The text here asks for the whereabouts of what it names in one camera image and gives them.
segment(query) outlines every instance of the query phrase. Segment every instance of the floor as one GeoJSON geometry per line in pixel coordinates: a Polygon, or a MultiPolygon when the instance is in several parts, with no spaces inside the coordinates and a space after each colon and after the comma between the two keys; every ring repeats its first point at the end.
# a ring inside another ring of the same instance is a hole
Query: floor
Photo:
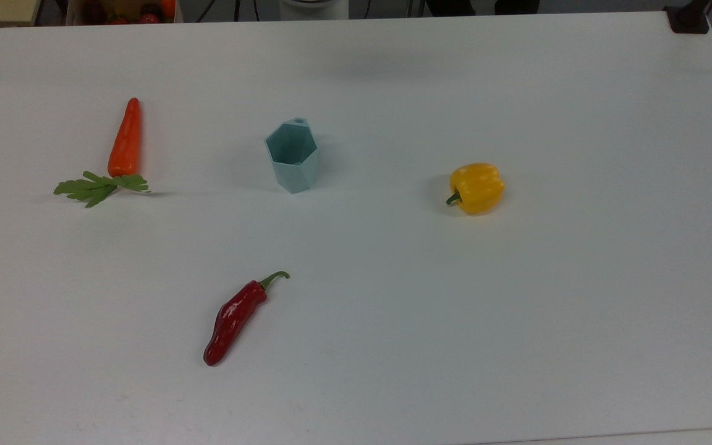
{"type": "MultiPolygon", "coordinates": [[[[186,22],[196,22],[205,11],[210,0],[180,0],[186,22]]],[[[279,20],[280,0],[254,0],[257,2],[260,20],[279,20]]],[[[405,17],[407,0],[349,0],[350,18],[362,18],[370,4],[369,18],[405,17]]],[[[493,14],[494,0],[472,0],[477,14],[493,14]]],[[[566,14],[566,12],[622,12],[622,11],[661,11],[666,5],[681,6],[687,0],[540,0],[540,14],[566,14]]],[[[413,2],[413,16],[417,15],[419,1],[413,2]]],[[[240,8],[240,20],[255,20],[254,3],[243,2],[240,8]]],[[[235,0],[214,0],[204,17],[204,22],[231,22],[234,19],[235,0]]],[[[59,9],[52,0],[45,0],[40,14],[43,25],[61,25],[63,23],[59,9]]]]}

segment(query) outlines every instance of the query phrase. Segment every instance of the green leaf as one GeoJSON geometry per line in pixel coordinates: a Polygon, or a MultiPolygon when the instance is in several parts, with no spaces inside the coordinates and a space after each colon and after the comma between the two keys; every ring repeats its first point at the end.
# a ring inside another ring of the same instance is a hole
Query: green leaf
{"type": "Polygon", "coordinates": [[[100,187],[100,185],[97,185],[89,180],[66,180],[65,182],[60,182],[59,185],[57,185],[57,188],[54,189],[54,194],[59,195],[62,193],[72,193],[77,190],[90,190],[98,187],[100,187]]]}
{"type": "Polygon", "coordinates": [[[142,175],[123,175],[115,179],[120,180],[117,185],[122,188],[133,190],[134,192],[150,193],[150,190],[147,189],[147,180],[142,175]]]}
{"type": "Polygon", "coordinates": [[[91,206],[98,205],[99,202],[102,200],[105,200],[108,195],[111,194],[111,192],[115,191],[117,189],[116,185],[105,185],[104,187],[101,187],[100,189],[96,189],[93,198],[91,198],[90,202],[85,205],[86,208],[91,208],[91,206]]]}
{"type": "Polygon", "coordinates": [[[124,175],[119,177],[100,177],[93,172],[83,172],[84,179],[66,180],[60,182],[54,189],[55,195],[67,194],[71,200],[88,201],[87,208],[96,206],[105,200],[118,186],[134,192],[150,193],[147,181],[141,175],[124,175]]]}

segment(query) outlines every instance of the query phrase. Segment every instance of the chili pepper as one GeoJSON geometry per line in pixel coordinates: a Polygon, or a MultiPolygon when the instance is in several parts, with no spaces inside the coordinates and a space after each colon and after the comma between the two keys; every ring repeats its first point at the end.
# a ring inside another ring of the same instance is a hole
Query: chili pepper
{"type": "Polygon", "coordinates": [[[216,315],[213,337],[210,338],[210,343],[203,355],[208,366],[215,366],[227,355],[230,347],[235,343],[235,339],[244,329],[246,322],[257,311],[257,306],[268,300],[265,290],[277,276],[290,277],[286,271],[278,271],[263,281],[250,281],[237,295],[221,307],[216,315]]]}
{"type": "Polygon", "coordinates": [[[142,149],[142,108],[139,99],[132,98],[125,108],[125,116],[109,155],[108,172],[111,177],[136,174],[139,152],[142,149]]]}
{"type": "Polygon", "coordinates": [[[496,166],[486,163],[468,164],[452,172],[449,177],[452,196],[447,205],[457,205],[468,214],[478,214],[502,199],[504,181],[496,166]]]}

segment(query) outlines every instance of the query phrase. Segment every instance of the tomato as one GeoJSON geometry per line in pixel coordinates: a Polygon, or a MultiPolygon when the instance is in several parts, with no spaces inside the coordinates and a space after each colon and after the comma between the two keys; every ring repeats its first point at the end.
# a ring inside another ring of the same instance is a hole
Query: tomato
{"type": "Polygon", "coordinates": [[[139,23],[161,23],[161,18],[148,12],[139,17],[139,23]]]}
{"type": "Polygon", "coordinates": [[[175,20],[175,0],[161,0],[161,11],[167,20],[175,20]]]}
{"type": "Polygon", "coordinates": [[[164,12],[161,12],[161,6],[158,6],[158,3],[144,3],[144,5],[142,5],[142,10],[139,11],[139,14],[155,14],[160,19],[164,18],[164,12]]]}

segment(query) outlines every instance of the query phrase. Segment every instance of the toy vegetable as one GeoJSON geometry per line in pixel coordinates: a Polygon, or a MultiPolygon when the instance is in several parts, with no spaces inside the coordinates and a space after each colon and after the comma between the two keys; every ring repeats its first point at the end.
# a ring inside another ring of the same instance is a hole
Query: toy vegetable
{"type": "Polygon", "coordinates": [[[277,276],[290,277],[286,271],[278,271],[263,281],[250,281],[218,310],[213,337],[210,338],[203,355],[208,366],[215,366],[227,355],[235,339],[246,326],[246,322],[257,311],[257,306],[268,300],[265,290],[277,276]]]}
{"type": "Polygon", "coordinates": [[[502,200],[504,181],[496,166],[486,163],[468,164],[449,177],[452,196],[447,205],[457,203],[468,214],[489,211],[502,200]]]}
{"type": "Polygon", "coordinates": [[[139,99],[131,98],[125,116],[119,124],[114,146],[109,155],[108,172],[111,177],[136,174],[142,151],[142,107],[139,99]]]}
{"type": "Polygon", "coordinates": [[[84,179],[60,182],[54,189],[55,195],[67,194],[71,200],[87,201],[87,208],[98,205],[118,187],[134,192],[149,193],[147,181],[139,170],[139,155],[142,150],[142,109],[139,99],[128,101],[125,116],[119,125],[114,146],[108,161],[111,178],[99,177],[91,172],[82,174],[84,179]]]}

